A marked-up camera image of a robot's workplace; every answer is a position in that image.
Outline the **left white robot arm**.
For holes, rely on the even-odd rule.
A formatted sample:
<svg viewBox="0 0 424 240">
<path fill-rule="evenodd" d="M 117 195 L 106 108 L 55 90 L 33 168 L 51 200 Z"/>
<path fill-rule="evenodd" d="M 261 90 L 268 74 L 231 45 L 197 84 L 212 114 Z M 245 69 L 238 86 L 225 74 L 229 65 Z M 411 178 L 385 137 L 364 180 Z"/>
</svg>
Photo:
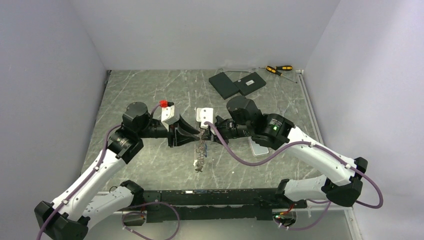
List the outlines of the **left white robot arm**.
<svg viewBox="0 0 424 240">
<path fill-rule="evenodd" d="M 163 100 L 156 108 L 161 109 L 160 119 L 143 102 L 129 104 L 121 123 L 107 131 L 102 150 L 89 168 L 59 196 L 35 207 L 37 239 L 47 235 L 53 240 L 82 240 L 112 213 L 137 210 L 145 203 L 144 189 L 131 180 L 107 195 L 97 197 L 97 193 L 142 150 L 143 139 L 162 138 L 171 147 L 200 139 L 200 131 L 183 119 L 174 103 Z"/>
</svg>

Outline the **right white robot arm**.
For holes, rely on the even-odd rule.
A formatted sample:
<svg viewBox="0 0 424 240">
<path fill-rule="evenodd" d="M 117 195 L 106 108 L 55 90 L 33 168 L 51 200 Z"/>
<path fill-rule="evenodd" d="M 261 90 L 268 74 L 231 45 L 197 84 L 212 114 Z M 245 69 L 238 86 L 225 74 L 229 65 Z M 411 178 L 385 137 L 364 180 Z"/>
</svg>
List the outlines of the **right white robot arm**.
<svg viewBox="0 0 424 240">
<path fill-rule="evenodd" d="M 244 96 L 231 98 L 226 109 L 230 118 L 215 116 L 213 108 L 197 108 L 196 121 L 204 129 L 202 138 L 228 148 L 230 139 L 249 137 L 274 153 L 266 160 L 247 162 L 246 166 L 263 165 L 280 153 L 288 153 L 320 172 L 309 179 L 283 179 L 275 193 L 276 203 L 287 208 L 293 202 L 326 199 L 342 207 L 353 206 L 361 192 L 362 175 L 368 161 L 343 156 L 327 148 L 303 132 L 298 126 L 277 113 L 262 113 L 252 99 Z"/>
</svg>

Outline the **metal keyring with keys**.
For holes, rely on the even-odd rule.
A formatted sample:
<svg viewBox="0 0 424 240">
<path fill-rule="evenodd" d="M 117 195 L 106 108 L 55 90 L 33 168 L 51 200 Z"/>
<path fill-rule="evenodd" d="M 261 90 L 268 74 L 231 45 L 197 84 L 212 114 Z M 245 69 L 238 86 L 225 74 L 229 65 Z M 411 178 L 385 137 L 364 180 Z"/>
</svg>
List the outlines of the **metal keyring with keys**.
<svg viewBox="0 0 424 240">
<path fill-rule="evenodd" d="M 206 145 L 206 143 L 205 143 L 205 141 L 203 141 L 201 139 L 196 144 L 196 148 L 195 148 L 196 157 L 195 157 L 193 165 L 194 165 L 194 170 L 197 173 L 203 172 L 203 168 L 204 168 L 204 165 L 205 165 L 205 158 L 206 157 L 203 157 L 203 155 L 202 155 L 202 149 L 203 149 L 204 145 Z"/>
</svg>

